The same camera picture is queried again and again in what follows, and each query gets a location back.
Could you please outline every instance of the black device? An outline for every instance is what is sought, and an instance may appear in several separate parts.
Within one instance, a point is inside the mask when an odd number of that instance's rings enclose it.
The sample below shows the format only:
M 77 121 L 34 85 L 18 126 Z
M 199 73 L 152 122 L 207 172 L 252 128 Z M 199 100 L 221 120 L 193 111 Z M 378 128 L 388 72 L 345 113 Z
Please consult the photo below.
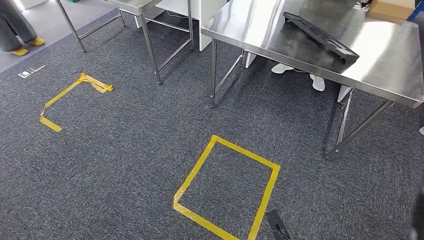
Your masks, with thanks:
M 298 236 L 290 237 L 289 232 L 287 232 L 283 220 L 281 220 L 276 209 L 267 212 L 266 218 L 269 226 L 271 226 L 271 232 L 274 235 L 275 240 L 303 240 Z
M 325 31 L 321 30 L 312 23 L 306 21 L 298 15 L 294 15 L 288 12 L 282 14 L 285 17 L 285 21 L 290 21 L 306 34 L 313 38 L 318 43 L 324 45 L 328 50 L 337 54 L 341 59 L 344 60 L 345 64 L 353 64 L 359 58 L 359 55 L 354 51 L 350 50 L 343 43 L 339 42 L 334 37 L 330 36 Z

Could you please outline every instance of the carpet floor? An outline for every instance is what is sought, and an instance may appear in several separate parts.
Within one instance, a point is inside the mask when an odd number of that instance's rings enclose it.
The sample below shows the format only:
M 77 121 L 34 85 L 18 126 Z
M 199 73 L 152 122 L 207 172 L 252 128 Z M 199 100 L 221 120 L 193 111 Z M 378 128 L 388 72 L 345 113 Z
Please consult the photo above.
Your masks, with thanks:
M 143 32 L 132 17 L 126 22 L 84 39 L 87 53 L 69 35 L 0 73 L 0 239 L 220 239 L 172 208 L 211 135 L 281 166 L 267 211 L 277 209 L 292 236 L 408 238 L 424 173 L 422 106 L 396 104 L 327 160 L 342 117 L 339 84 L 326 81 L 326 90 L 317 92 L 307 73 L 274 74 L 276 63 L 258 57 L 249 69 L 235 70 L 210 108 L 210 47 L 185 48 L 157 85 Z M 187 38 L 148 26 L 158 62 Z M 240 49 L 220 43 L 218 51 L 222 77 Z M 34 63 L 46 66 L 18 77 Z M 39 122 L 43 105 L 80 72 L 114 90 L 102 94 L 78 85 L 46 110 L 63 127 L 54 132 Z M 356 91 L 346 131 L 383 102 Z M 217 144 L 180 203 L 246 239 L 270 172 Z M 266 218 L 256 239 L 274 239 Z

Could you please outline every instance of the yellow tape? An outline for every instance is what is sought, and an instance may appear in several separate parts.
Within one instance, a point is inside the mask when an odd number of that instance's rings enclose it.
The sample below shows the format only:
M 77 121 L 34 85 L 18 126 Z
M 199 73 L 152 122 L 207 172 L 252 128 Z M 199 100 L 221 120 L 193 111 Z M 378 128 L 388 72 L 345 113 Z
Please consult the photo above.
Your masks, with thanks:
M 211 231 L 212 233 L 218 235 L 219 237 L 225 239 L 225 240 L 238 240 L 237 237 L 231 235 L 230 233 L 222 230 L 215 224 L 211 223 L 210 221 L 204 219 L 203 217 L 197 215 L 196 213 L 192 212 L 188 208 L 182 206 L 179 203 L 175 203 L 173 206 L 173 209 L 177 210 L 182 215 L 186 216 L 187 218 L 193 220 L 200 226 L 204 227 L 205 229 Z
M 62 92 L 60 92 L 57 96 L 53 97 L 50 101 L 46 102 L 44 105 L 44 109 L 42 110 L 41 114 L 40 114 L 40 122 L 42 122 L 44 125 L 46 125 L 47 127 L 53 129 L 56 132 L 60 132 L 62 130 L 62 128 L 55 124 L 54 122 L 48 120 L 47 118 L 44 117 L 44 112 L 46 111 L 46 108 L 50 107 L 50 105 L 52 105 L 54 102 L 56 102 L 58 99 L 60 99 L 61 97 L 63 97 L 63 95 L 65 95 L 66 93 L 68 93 L 69 91 L 71 91 L 73 88 L 75 88 L 78 84 L 82 83 L 82 82 L 88 82 L 90 83 L 97 91 L 101 92 L 102 94 L 104 94 L 106 91 L 112 91 L 114 88 L 112 85 L 106 85 L 101 81 L 98 81 L 94 78 L 92 78 L 91 76 L 85 74 L 85 73 L 81 73 L 81 75 L 79 76 L 79 78 L 76 80 L 76 82 L 74 82 L 72 85 L 68 86 L 65 90 L 63 90 Z
M 50 121 L 49 119 L 45 118 L 43 115 L 40 116 L 40 122 L 42 122 L 44 125 L 53 129 L 56 132 L 60 132 L 62 130 L 62 128 L 59 125 L 57 125 L 54 122 Z
M 261 227 L 262 219 L 264 218 L 265 210 L 267 210 L 268 202 L 271 198 L 271 193 L 273 192 L 274 184 L 276 183 L 278 173 L 280 171 L 280 166 L 278 168 L 273 168 L 271 177 L 269 178 L 268 184 L 266 185 L 265 192 L 263 193 L 262 201 L 260 202 L 259 208 L 257 209 L 256 216 L 254 217 L 253 225 L 250 229 L 248 240 L 255 240 L 259 232 L 259 227 Z
M 225 230 L 219 228 L 215 224 L 211 223 L 210 221 L 204 219 L 203 217 L 199 216 L 198 214 L 194 213 L 193 211 L 189 210 L 188 208 L 182 206 L 178 203 L 178 201 L 183 196 L 184 192 L 189 187 L 190 183 L 193 181 L 193 179 L 196 177 L 196 174 L 199 172 L 200 168 L 202 167 L 203 163 L 205 162 L 206 158 L 208 157 L 209 153 L 211 152 L 212 148 L 214 147 L 215 143 L 220 143 L 228 148 L 233 149 L 236 152 L 239 152 L 253 160 L 256 160 L 260 162 L 261 164 L 264 164 L 270 168 L 272 168 L 272 172 L 269 178 L 268 183 L 266 184 L 265 191 L 263 193 L 262 201 L 260 202 L 260 205 L 258 207 L 256 216 L 253 220 L 253 225 L 250 229 L 249 235 L 247 237 L 248 240 L 255 240 L 256 236 L 258 235 L 259 228 L 261 226 L 262 219 L 264 218 L 265 211 L 267 209 L 268 202 L 271 198 L 271 193 L 273 192 L 274 184 L 277 180 L 278 173 L 280 171 L 280 166 L 266 160 L 265 158 L 258 156 L 254 154 L 253 152 L 250 152 L 244 148 L 241 148 L 223 138 L 220 138 L 219 136 L 212 135 L 210 138 L 209 143 L 207 144 L 205 150 L 201 154 L 200 158 L 194 165 L 193 169 L 191 170 L 190 174 L 188 174 L 187 178 L 182 183 L 181 187 L 179 187 L 178 191 L 175 193 L 173 197 L 173 204 L 172 208 L 177 210 L 182 215 L 186 216 L 187 218 L 193 220 L 195 223 L 199 224 L 200 226 L 206 228 L 207 230 L 211 231 L 212 233 L 216 234 L 217 236 L 225 239 L 225 240 L 237 240 L 238 238 L 231 235 L 230 233 L 226 232 Z
M 187 190 L 189 185 L 192 183 L 193 179 L 196 177 L 196 174 L 198 174 L 200 168 L 202 167 L 203 163 L 205 162 L 206 158 L 208 157 L 209 153 L 214 147 L 216 140 L 217 140 L 217 136 L 212 135 L 209 143 L 207 144 L 205 150 L 201 154 L 199 160 L 194 165 L 193 169 L 191 170 L 190 174 L 185 179 L 184 183 L 179 187 L 178 191 L 176 191 L 175 195 L 173 196 L 174 203 L 177 203 L 180 200 L 183 193 Z

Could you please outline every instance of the white sneaker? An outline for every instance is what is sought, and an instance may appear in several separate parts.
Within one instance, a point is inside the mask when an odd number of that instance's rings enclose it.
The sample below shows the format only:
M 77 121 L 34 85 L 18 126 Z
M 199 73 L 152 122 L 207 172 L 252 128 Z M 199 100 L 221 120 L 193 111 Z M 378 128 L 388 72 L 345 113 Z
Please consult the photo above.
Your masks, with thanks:
M 324 78 L 320 76 L 315 76 L 313 74 L 309 74 L 309 77 L 313 80 L 312 87 L 317 91 L 324 91 L 326 89 L 326 83 L 324 82 Z
M 291 66 L 284 65 L 282 63 L 277 64 L 275 67 L 271 69 L 271 71 L 275 74 L 283 74 L 287 70 L 293 70 L 294 68 Z

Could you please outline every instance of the metal frame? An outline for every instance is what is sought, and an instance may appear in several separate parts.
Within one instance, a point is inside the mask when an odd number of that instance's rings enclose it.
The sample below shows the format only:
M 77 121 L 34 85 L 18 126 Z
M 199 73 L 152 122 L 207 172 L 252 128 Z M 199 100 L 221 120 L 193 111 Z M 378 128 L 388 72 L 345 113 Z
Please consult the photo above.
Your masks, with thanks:
M 142 29 L 143 29 L 144 38 L 145 38 L 145 41 L 146 41 L 148 53 L 149 53 L 149 56 L 150 56 L 151 65 L 152 65 L 152 68 L 153 68 L 154 75 L 156 77 L 157 84 L 159 84 L 159 85 L 162 84 L 161 77 L 159 76 L 159 71 L 163 67 L 165 67 L 165 65 L 167 63 L 169 63 L 171 61 L 171 59 L 174 58 L 188 43 L 190 43 L 190 48 L 191 49 L 193 49 L 195 47 L 194 37 L 193 37 L 193 18 L 192 18 L 192 1 L 191 0 L 187 0 L 188 28 L 189 29 L 185 29 L 185 28 L 182 28 L 182 27 L 179 27 L 179 26 L 174 26 L 172 24 L 169 24 L 169 23 L 166 23 L 166 22 L 162 22 L 162 21 L 158 21 L 158 20 L 155 20 L 155 19 L 146 18 L 143 13 L 139 14 L 139 13 L 135 13 L 135 12 L 131 12 L 131 11 L 127 11 L 127 10 L 118 8 L 118 11 L 119 11 L 119 14 L 118 15 L 116 15 L 115 17 L 111 18 L 110 20 L 102 23 L 98 27 L 96 27 L 96 28 L 94 28 L 94 29 L 92 29 L 92 30 L 84 33 L 81 36 L 79 36 L 78 33 L 77 33 L 77 31 L 75 30 L 74 25 L 72 24 L 71 20 L 69 19 L 69 16 L 68 16 L 67 12 L 65 11 L 64 6 L 61 3 L 61 0 L 56 0 L 56 3 L 59 6 L 59 9 L 60 9 L 60 11 L 63 14 L 63 17 L 65 18 L 66 23 L 68 24 L 68 26 L 69 26 L 72 34 L 73 34 L 73 37 L 78 42 L 79 46 L 81 47 L 81 50 L 84 53 L 86 53 L 87 51 L 86 51 L 83 43 L 81 42 L 82 39 L 88 37 L 89 35 L 93 34 L 97 30 L 103 28 L 104 26 L 106 26 L 107 24 L 113 22 L 114 20 L 116 20 L 118 18 L 121 18 L 122 25 L 125 27 L 126 25 L 125 25 L 123 13 L 127 13 L 127 14 L 130 14 L 130 15 L 136 16 L 136 17 L 140 17 L 142 19 L 141 25 L 142 25 Z M 153 23 L 157 23 L 157 24 L 160 24 L 160 25 L 163 25 L 163 26 L 166 26 L 166 27 L 169 27 L 169 28 L 173 28 L 173 29 L 176 29 L 176 30 L 180 30 L 180 31 L 183 31 L 183 32 L 187 32 L 187 33 L 190 34 L 190 38 L 187 39 L 181 46 L 179 46 L 179 48 L 176 51 L 174 51 L 171 54 L 171 56 L 169 56 L 162 64 L 159 65 L 159 67 L 158 67 L 158 65 L 156 63 L 155 53 L 154 53 L 154 51 L 152 49 L 152 44 L 150 42 L 149 30 L 147 28 L 147 22 L 146 21 L 151 21 Z
M 239 67 L 243 66 L 243 61 L 245 58 L 246 51 L 244 49 L 241 50 L 241 54 L 238 56 L 237 60 L 234 62 L 234 64 L 231 66 L 231 68 L 228 70 L 225 76 L 221 79 L 218 86 L 216 86 L 218 40 L 216 40 L 215 38 L 212 38 L 211 44 L 212 44 L 212 71 L 211 71 L 211 79 L 210 79 L 210 84 L 211 84 L 210 100 L 211 100 L 212 107 L 215 107 L 215 96 L 217 95 L 220 88 L 223 86 L 224 82 L 227 80 L 228 76 L 234 70 L 234 68 L 237 65 Z
M 210 78 L 210 99 L 211 99 L 211 106 L 215 107 L 215 96 L 218 92 L 218 90 L 221 88 L 221 86 L 224 84 L 225 80 L 227 80 L 228 76 L 231 74 L 231 72 L 234 70 L 236 65 L 239 66 L 243 65 L 244 56 L 246 53 L 252 53 L 257 54 L 255 52 L 245 50 L 243 49 L 241 51 L 240 56 L 238 56 L 235 63 L 231 66 L 229 71 L 225 74 L 223 79 L 219 82 L 218 86 L 216 86 L 216 79 L 217 79 L 217 43 L 218 40 L 215 38 L 212 38 L 212 69 L 211 69 L 211 78 Z M 342 151 L 354 138 L 356 138 L 359 134 L 361 134 L 363 131 L 365 131 L 381 114 L 383 114 L 387 109 L 389 109 L 391 106 L 395 104 L 394 101 L 388 100 L 384 104 L 382 104 L 375 112 L 373 112 L 367 119 L 365 119 L 355 130 L 353 130 L 349 135 L 346 136 L 346 138 L 343 139 L 343 135 L 345 132 L 346 122 L 348 120 L 348 114 L 349 114 L 349 108 L 351 105 L 352 100 L 352 93 L 354 91 L 354 88 L 352 88 L 348 95 L 345 96 L 343 101 L 346 100 L 346 104 L 344 106 L 343 111 L 343 117 L 341 119 L 340 129 L 338 131 L 337 136 L 337 144 L 334 147 L 333 150 L 331 150 L 325 157 L 329 160 L 333 159 L 337 153 Z
M 359 126 L 357 126 L 355 130 L 353 130 L 349 135 L 347 135 L 343 139 L 353 91 L 354 91 L 354 88 L 350 90 L 348 95 L 345 97 L 345 99 L 347 98 L 347 101 L 346 101 L 346 105 L 344 106 L 343 117 L 341 119 L 340 129 L 338 131 L 337 144 L 333 148 L 333 150 L 331 150 L 325 156 L 329 160 L 333 159 L 337 153 L 342 151 L 350 142 L 352 142 L 354 138 L 356 138 L 359 134 L 365 131 L 381 114 L 383 114 L 387 109 L 389 109 L 391 106 L 395 104 L 394 101 L 387 100 L 379 108 L 377 108 L 377 110 L 371 113 L 371 115 L 369 115 L 369 117 L 367 117 Z

